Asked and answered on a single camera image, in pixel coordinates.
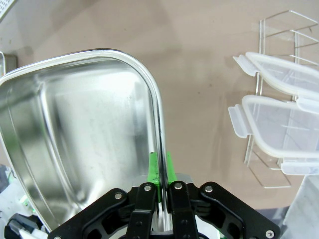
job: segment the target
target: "screw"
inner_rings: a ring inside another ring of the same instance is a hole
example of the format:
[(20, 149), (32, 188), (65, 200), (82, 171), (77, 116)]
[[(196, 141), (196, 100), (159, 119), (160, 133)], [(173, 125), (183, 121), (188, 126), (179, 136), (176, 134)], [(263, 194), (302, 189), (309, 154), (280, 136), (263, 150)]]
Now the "screw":
[(267, 238), (273, 238), (275, 236), (274, 232), (272, 230), (266, 231), (266, 237)]
[(175, 189), (181, 189), (183, 186), (181, 183), (175, 183), (174, 188)]
[(211, 193), (213, 191), (213, 188), (211, 186), (206, 186), (205, 187), (205, 192), (206, 193)]
[(145, 191), (149, 191), (151, 188), (152, 188), (152, 187), (151, 187), (150, 185), (146, 185), (146, 186), (144, 187), (144, 190), (145, 190)]
[(114, 197), (115, 197), (115, 199), (121, 199), (122, 193), (116, 193)]

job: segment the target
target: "metal dish rack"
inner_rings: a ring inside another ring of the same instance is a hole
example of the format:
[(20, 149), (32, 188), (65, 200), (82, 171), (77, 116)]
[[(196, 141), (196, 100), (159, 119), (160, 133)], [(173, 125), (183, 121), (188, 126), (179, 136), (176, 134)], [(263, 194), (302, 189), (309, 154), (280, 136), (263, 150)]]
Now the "metal dish rack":
[[(288, 29), (276, 29), (276, 28), (271, 28), (267, 25), (267, 23), (271, 20), (278, 19), (280, 17), (283, 18), (288, 18), (288, 17), (295, 17), (297, 22), (303, 22), (302, 25), (296, 26), (294, 28), (288, 28)], [(280, 12), (278, 14), (272, 15), (270, 17), (267, 17), (265, 19), (262, 19), (259, 21), (259, 53), (260, 54), (267, 54), (279, 58), (284, 58), (286, 60), (291, 60), (294, 61), (297, 64), (302, 64), (302, 65), (308, 65), (312, 68), (317, 68), (319, 66), (318, 62), (316, 62), (313, 59), (308, 58), (307, 56), (303, 56), (301, 54), (302, 49), (310, 48), (311, 46), (317, 45), (319, 41), (312, 37), (309, 36), (308, 34), (305, 33), (305, 31), (309, 31), (311, 34), (313, 33), (312, 28), (317, 26), (318, 22), (303, 15), (298, 12), (295, 12), (293, 10), (288, 10), (284, 12)], [(283, 38), (285, 34), (291, 34), (292, 37), (285, 39), (293, 43), (293, 51), (284, 54), (269, 54), (267, 52), (267, 47), (266, 45), (268, 44), (270, 39), (274, 38)], [(263, 94), (263, 84), (264, 80), (260, 76), (259, 73), (257, 73), (256, 77), (256, 92), (255, 95), (261, 96)], [(292, 96), (292, 101), (296, 100), (296, 96)], [(259, 184), (267, 189), (270, 188), (290, 188), (291, 183), (288, 179), (288, 177), (281, 171), (280, 164), (282, 163), (283, 159), (278, 158), (277, 159), (277, 164), (275, 167), (270, 167), (267, 165), (267, 163), (263, 160), (262, 157), (256, 153), (256, 148), (258, 146), (254, 142), (254, 137), (252, 135), (249, 136), (248, 138), (248, 145), (246, 149), (246, 155), (244, 159), (244, 163), (247, 165), (247, 167), (250, 169), (250, 171), (253, 173)], [(279, 173), (283, 174), (286, 184), (285, 185), (279, 185), (279, 186), (268, 186), (265, 185), (261, 182), (260, 178), (258, 175), (253, 171), (251, 168), (251, 156), (254, 154), (258, 160), (260, 160), (269, 170), (276, 170), (279, 171)]]

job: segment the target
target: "silver bolt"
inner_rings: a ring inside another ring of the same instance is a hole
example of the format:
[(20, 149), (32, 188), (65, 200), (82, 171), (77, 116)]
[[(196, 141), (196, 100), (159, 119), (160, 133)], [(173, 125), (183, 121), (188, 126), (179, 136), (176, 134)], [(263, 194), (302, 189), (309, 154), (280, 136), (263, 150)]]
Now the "silver bolt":
[(181, 189), (183, 186), (181, 183), (175, 183), (174, 188), (175, 189)]
[(274, 236), (275, 236), (275, 233), (272, 230), (266, 231), (267, 238), (273, 238)]
[(115, 199), (121, 199), (122, 193), (116, 193), (114, 197), (115, 197)]
[(205, 187), (205, 192), (206, 193), (211, 193), (213, 191), (213, 188), (211, 186), (206, 186)]
[(151, 188), (152, 188), (152, 187), (151, 187), (150, 185), (146, 185), (146, 186), (144, 187), (144, 190), (145, 190), (145, 191), (149, 191)]

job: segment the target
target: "beige tabletop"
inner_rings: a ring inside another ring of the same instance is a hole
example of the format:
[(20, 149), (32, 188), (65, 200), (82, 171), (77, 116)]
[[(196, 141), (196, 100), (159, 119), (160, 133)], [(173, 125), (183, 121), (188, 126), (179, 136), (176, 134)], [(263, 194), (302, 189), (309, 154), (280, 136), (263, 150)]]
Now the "beige tabletop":
[(316, 19), (319, 1), (18, 0), (0, 23), (0, 50), (18, 56), (19, 66), (92, 48), (133, 55), (161, 91), (176, 172), (197, 186), (215, 181), (256, 209), (283, 207), (302, 177), (289, 176), (291, 188), (264, 189), (244, 165), (247, 140), (235, 135), (227, 108), (255, 91), (255, 78), (232, 56), (257, 52), (259, 20), (288, 9)]

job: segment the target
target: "black device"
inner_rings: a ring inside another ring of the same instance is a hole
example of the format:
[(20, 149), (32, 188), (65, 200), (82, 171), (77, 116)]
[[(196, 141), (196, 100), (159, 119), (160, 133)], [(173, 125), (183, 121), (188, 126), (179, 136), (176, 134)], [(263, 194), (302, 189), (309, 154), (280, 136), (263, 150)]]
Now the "black device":
[(143, 183), (127, 193), (114, 188), (53, 230), (48, 239), (108, 239), (127, 226), (120, 239), (207, 239), (198, 233), (195, 215), (216, 227), (227, 239), (279, 239), (280, 228), (214, 182), (200, 188), (172, 182), (167, 208), (173, 230), (153, 232), (158, 187)]

